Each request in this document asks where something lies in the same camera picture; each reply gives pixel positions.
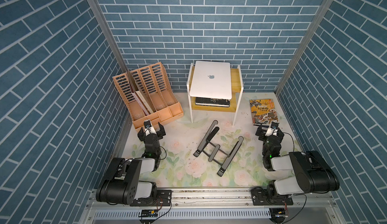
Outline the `silver laptop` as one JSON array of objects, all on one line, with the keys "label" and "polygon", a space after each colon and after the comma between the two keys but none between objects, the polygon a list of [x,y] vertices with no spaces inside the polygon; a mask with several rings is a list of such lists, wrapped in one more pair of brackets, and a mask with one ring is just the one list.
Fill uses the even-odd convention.
[{"label": "silver laptop", "polygon": [[232,98],[230,63],[196,61],[189,95],[197,98],[230,100]]}]

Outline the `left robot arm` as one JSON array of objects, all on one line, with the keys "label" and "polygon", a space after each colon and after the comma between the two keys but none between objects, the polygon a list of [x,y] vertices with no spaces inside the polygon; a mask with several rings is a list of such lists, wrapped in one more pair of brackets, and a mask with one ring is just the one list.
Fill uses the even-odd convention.
[{"label": "left robot arm", "polygon": [[145,145],[144,153],[139,158],[113,158],[97,188],[96,200],[110,205],[162,205],[156,183],[141,181],[140,175],[158,169],[162,160],[159,140],[165,135],[161,123],[156,130],[150,120],[145,121],[138,132],[139,140]]}]

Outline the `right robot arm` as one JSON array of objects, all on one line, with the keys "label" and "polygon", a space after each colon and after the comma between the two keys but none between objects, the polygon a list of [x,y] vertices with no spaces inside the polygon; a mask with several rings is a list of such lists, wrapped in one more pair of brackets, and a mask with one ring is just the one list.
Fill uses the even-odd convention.
[{"label": "right robot arm", "polygon": [[278,123],[260,125],[256,136],[263,142],[263,165],[270,172],[292,171],[293,176],[273,180],[264,192],[271,203],[293,194],[324,194],[340,188],[339,178],[318,151],[291,151],[281,156],[285,133]]}]

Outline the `colourful illustrated book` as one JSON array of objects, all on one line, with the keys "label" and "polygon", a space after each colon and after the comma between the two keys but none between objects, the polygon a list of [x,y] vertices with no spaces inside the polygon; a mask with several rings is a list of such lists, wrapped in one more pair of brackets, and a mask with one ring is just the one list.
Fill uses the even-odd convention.
[{"label": "colourful illustrated book", "polygon": [[277,111],[272,99],[250,100],[253,125],[269,126],[272,122],[279,123]]}]

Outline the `papers in organizer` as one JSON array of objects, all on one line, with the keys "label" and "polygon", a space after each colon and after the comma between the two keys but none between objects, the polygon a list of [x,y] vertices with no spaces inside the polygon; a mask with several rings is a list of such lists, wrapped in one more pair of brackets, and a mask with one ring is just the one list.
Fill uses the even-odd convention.
[{"label": "papers in organizer", "polygon": [[151,108],[150,104],[147,102],[144,94],[141,91],[132,91],[132,95],[134,96],[135,100],[138,102],[146,116],[154,113],[153,109]]}]

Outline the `pink desk file organizer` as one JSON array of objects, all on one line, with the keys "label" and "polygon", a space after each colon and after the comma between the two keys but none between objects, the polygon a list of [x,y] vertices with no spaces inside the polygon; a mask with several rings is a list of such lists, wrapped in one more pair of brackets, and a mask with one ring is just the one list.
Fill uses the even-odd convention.
[{"label": "pink desk file organizer", "polygon": [[[129,110],[133,126],[138,132],[150,120],[155,128],[183,117],[180,102],[174,96],[167,72],[161,62],[113,77],[116,89]],[[132,91],[141,91],[154,113],[145,115]]]}]

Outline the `floral table mat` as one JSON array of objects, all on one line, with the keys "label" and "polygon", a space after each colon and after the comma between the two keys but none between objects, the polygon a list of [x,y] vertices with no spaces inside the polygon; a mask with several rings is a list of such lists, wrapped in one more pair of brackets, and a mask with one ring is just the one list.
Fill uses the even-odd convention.
[{"label": "floral table mat", "polygon": [[[249,187],[265,186],[271,180],[294,175],[292,171],[270,172],[262,161],[263,143],[255,135],[257,127],[246,111],[233,123],[231,113],[198,111],[167,124],[160,140],[158,169],[140,175],[140,180],[156,182],[157,187]],[[212,139],[220,145],[213,161],[201,153],[195,157],[205,133],[214,120],[220,130]]]}]

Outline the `black book on shelf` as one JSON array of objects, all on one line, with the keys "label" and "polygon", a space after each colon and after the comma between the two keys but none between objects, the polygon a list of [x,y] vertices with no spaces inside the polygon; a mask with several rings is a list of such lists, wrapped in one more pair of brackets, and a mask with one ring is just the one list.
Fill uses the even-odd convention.
[{"label": "black book on shelf", "polygon": [[227,107],[228,108],[228,107],[230,107],[230,100],[196,97],[195,105],[213,106],[213,107]]}]

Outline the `wooden white-framed shelf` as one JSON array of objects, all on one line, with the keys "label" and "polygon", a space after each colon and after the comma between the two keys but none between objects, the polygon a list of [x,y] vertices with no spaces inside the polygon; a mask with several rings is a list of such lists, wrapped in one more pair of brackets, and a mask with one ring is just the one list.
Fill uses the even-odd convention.
[{"label": "wooden white-framed shelf", "polygon": [[189,116],[190,121],[193,122],[193,111],[216,111],[216,112],[231,112],[234,113],[232,125],[235,125],[237,112],[239,110],[244,86],[241,75],[241,68],[238,66],[237,68],[231,67],[231,89],[232,89],[232,98],[230,99],[230,107],[213,107],[213,106],[197,106],[195,105],[196,97],[191,97],[189,95],[190,85],[192,81],[193,71],[194,71],[195,63],[190,65],[188,80],[186,83],[187,96],[188,96],[188,104],[189,104]]}]

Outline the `small green circuit board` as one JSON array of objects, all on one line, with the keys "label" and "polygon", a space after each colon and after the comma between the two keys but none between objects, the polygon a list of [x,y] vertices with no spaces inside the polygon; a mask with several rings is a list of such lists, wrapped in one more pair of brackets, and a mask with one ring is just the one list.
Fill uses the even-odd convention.
[{"label": "small green circuit board", "polygon": [[144,209],[140,213],[140,219],[144,218],[157,218],[158,217],[158,210],[156,209]]}]

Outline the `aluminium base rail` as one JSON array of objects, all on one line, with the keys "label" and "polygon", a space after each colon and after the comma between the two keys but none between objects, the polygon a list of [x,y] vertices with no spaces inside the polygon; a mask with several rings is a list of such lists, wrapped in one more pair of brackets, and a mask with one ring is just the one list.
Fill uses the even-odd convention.
[{"label": "aluminium base rail", "polygon": [[[344,217],[331,194],[292,196],[292,205],[268,205],[252,196],[250,187],[169,187],[163,207],[109,205],[89,198],[82,224],[343,224]],[[158,210],[157,218],[140,219],[144,209]]]}]

